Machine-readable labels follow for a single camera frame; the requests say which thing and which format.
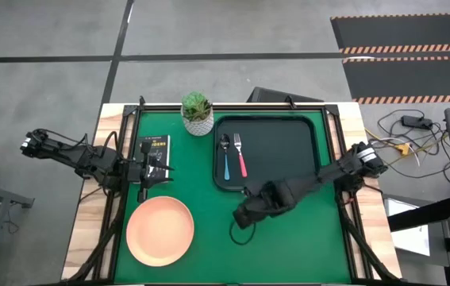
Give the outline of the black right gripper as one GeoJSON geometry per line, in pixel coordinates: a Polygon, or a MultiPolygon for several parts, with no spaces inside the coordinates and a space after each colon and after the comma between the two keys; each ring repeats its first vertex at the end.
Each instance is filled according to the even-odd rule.
{"type": "Polygon", "coordinates": [[[246,199],[243,202],[248,213],[239,206],[233,212],[235,223],[246,229],[261,220],[261,214],[280,215],[295,208],[297,201],[285,180],[267,182],[251,181],[244,188],[246,199]]]}

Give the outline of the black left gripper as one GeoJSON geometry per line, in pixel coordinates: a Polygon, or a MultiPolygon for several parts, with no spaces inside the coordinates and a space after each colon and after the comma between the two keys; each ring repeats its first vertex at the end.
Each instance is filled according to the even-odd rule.
{"type": "Polygon", "coordinates": [[[163,164],[154,156],[149,156],[150,153],[150,143],[148,141],[142,141],[140,144],[140,154],[142,158],[140,161],[132,160],[129,163],[129,169],[127,173],[127,180],[131,184],[139,184],[140,190],[137,195],[137,202],[143,203],[147,198],[147,183],[148,188],[155,186],[156,184],[164,184],[172,181],[172,178],[168,177],[149,177],[148,178],[148,166],[154,168],[161,168],[164,170],[174,171],[170,166],[163,164]]]}

